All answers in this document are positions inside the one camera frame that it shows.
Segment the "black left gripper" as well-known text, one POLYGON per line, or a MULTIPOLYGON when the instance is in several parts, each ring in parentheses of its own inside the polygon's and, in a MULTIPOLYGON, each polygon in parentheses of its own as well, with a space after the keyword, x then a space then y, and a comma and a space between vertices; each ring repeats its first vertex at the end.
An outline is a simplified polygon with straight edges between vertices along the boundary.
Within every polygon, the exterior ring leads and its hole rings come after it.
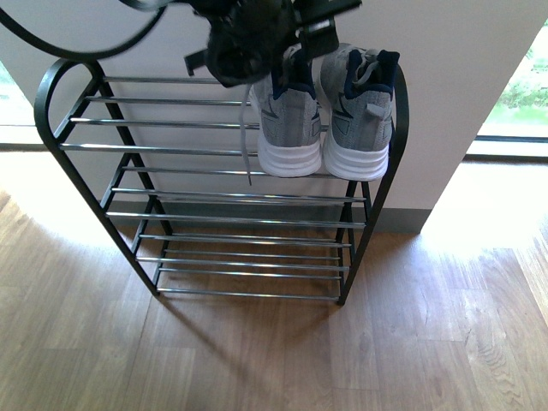
POLYGON ((339 46, 335 17, 361 1, 210 1, 195 10, 210 23, 207 46, 184 58, 188 74, 207 67, 225 87, 269 74, 300 45, 307 61, 339 46))

